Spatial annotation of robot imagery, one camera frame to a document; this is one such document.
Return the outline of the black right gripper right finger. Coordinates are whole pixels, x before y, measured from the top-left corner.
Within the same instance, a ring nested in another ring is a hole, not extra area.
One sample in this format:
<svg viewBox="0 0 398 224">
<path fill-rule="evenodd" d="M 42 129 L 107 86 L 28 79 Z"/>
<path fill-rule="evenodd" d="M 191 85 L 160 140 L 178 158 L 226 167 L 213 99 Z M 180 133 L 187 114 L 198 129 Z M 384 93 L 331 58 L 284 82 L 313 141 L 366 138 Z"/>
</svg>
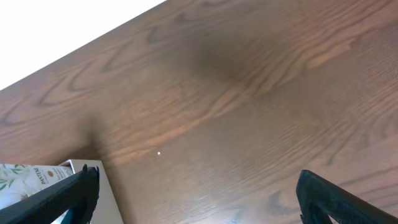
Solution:
<svg viewBox="0 0 398 224">
<path fill-rule="evenodd" d="M 303 224 L 385 224 L 397 223 L 397 217 L 361 200 L 337 185 L 302 170 L 296 194 Z"/>
</svg>

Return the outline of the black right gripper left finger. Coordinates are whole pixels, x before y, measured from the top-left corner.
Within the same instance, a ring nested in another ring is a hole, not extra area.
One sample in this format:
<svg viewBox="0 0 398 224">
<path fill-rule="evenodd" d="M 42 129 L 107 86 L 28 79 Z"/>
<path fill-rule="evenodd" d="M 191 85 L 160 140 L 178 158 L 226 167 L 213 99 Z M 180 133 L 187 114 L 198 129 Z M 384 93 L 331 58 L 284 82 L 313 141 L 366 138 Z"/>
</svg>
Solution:
<svg viewBox="0 0 398 224">
<path fill-rule="evenodd" d="M 2 209 L 1 223 L 51 224 L 65 213 L 62 223 L 87 224 L 99 197 L 99 168 L 84 165 L 76 174 Z"/>
</svg>

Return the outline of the white floral shampoo tube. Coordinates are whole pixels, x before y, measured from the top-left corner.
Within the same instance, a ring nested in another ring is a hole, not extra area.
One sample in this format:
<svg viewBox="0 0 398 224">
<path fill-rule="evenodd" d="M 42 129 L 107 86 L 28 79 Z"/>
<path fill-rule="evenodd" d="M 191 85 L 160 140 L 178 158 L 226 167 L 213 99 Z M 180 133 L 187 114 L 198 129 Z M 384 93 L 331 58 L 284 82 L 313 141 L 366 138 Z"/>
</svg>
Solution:
<svg viewBox="0 0 398 224">
<path fill-rule="evenodd" d="M 65 166 L 1 164 L 1 209 L 40 192 L 74 174 Z"/>
</svg>

